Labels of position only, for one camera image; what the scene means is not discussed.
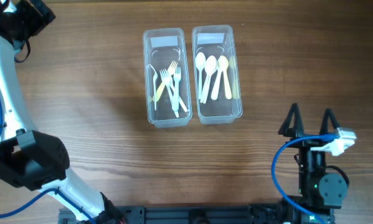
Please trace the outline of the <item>yellow plastic fork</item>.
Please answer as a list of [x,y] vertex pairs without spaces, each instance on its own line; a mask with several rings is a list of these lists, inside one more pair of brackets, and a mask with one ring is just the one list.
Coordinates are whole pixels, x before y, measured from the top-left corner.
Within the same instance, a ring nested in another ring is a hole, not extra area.
[[[170,76],[174,75],[175,71],[176,71],[176,67],[178,65],[178,62],[173,60],[170,64],[170,66],[168,67],[167,69],[167,72]],[[163,90],[164,90],[164,83],[162,82],[158,89],[156,90],[155,94],[156,94],[156,98],[154,99],[154,101],[158,101],[163,93]]]

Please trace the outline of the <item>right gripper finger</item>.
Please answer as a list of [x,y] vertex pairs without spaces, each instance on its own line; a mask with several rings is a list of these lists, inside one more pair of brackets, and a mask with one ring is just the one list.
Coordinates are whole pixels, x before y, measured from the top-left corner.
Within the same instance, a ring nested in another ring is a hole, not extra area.
[[278,130],[278,134],[288,138],[300,138],[305,135],[301,113],[297,103],[291,105],[286,119]]
[[338,123],[333,110],[331,108],[326,108],[323,116],[323,120],[321,123],[321,128],[319,130],[320,135],[328,134],[329,133],[329,123],[332,124],[334,129],[337,129],[340,127],[340,124]]

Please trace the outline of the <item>white spoon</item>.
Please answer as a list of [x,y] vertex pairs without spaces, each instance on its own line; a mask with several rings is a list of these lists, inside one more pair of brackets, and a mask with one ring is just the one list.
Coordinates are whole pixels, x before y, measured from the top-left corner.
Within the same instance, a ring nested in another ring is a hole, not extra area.
[[204,70],[206,72],[206,78],[205,78],[204,86],[203,86],[203,89],[202,89],[202,96],[201,96],[201,99],[200,99],[201,103],[205,103],[206,100],[207,100],[207,95],[208,95],[209,85],[210,85],[210,79],[211,79],[211,76],[217,70],[217,59],[214,55],[211,55],[206,60]]
[[206,57],[204,53],[199,52],[195,57],[196,68],[197,68],[197,71],[199,72],[198,74],[198,97],[197,97],[198,100],[201,98],[201,95],[202,95],[202,71],[205,67],[205,61],[206,61]]
[[222,61],[223,61],[223,56],[220,56],[217,61],[217,76],[215,78],[214,86],[213,86],[212,93],[210,96],[212,100],[216,100],[219,95],[220,78],[222,74],[222,67],[221,67]]

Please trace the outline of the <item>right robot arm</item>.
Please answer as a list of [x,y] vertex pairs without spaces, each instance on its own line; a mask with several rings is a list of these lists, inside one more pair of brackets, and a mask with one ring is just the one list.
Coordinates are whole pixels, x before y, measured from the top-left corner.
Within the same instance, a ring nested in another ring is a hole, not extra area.
[[[327,165],[326,154],[340,156],[355,144],[357,136],[341,127],[331,109],[324,112],[318,135],[306,134],[297,103],[293,103],[278,130],[290,140],[279,148],[271,164],[273,183],[282,196],[278,203],[278,223],[334,223],[334,210],[342,207],[349,178],[337,166]],[[287,148],[297,148],[294,159],[298,165],[299,197],[289,196],[276,177],[276,163]]]

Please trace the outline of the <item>yellow plastic spoon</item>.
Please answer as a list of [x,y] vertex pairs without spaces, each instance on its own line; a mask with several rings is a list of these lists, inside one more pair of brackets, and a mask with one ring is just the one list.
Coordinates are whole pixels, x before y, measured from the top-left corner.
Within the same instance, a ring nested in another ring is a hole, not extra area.
[[224,91],[226,99],[230,100],[232,98],[232,92],[230,89],[229,78],[227,75],[227,69],[229,67],[229,61],[226,56],[221,55],[218,59],[219,63],[219,74],[224,76]]

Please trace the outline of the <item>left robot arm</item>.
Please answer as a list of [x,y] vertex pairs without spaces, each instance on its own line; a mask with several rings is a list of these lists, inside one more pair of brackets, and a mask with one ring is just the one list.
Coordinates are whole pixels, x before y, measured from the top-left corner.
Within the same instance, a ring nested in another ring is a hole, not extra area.
[[80,223],[125,223],[103,193],[89,187],[71,168],[63,142],[34,124],[17,78],[17,54],[55,19],[41,0],[0,1],[0,179],[50,195]]

